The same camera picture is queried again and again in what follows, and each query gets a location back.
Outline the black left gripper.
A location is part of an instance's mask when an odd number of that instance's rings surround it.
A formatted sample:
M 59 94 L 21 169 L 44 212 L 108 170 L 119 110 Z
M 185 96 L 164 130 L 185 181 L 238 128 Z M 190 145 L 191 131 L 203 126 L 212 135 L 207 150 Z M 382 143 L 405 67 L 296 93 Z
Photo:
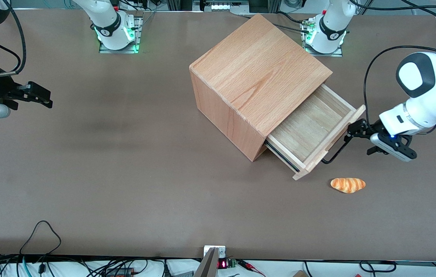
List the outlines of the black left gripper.
M 366 119 L 359 119 L 350 124 L 346 133 L 346 140 L 352 140 L 354 137 L 361 139 L 370 139 L 375 133 L 383 133 L 383 123 L 380 120 L 370 124 Z

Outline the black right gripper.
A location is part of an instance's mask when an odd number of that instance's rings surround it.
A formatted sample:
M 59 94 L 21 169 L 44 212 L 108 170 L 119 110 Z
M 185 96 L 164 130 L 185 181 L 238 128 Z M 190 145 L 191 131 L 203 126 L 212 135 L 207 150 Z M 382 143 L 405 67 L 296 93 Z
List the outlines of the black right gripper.
M 30 102 L 31 99 L 25 97 L 26 93 L 19 89 L 21 85 L 14 82 L 12 77 L 0 77 L 0 104 L 6 105 L 6 107 L 17 110 L 18 101 Z M 39 84 L 28 81 L 28 96 L 35 99 L 35 102 L 41 105 L 52 108 L 53 102 L 50 99 L 51 92 L 48 89 L 40 86 Z

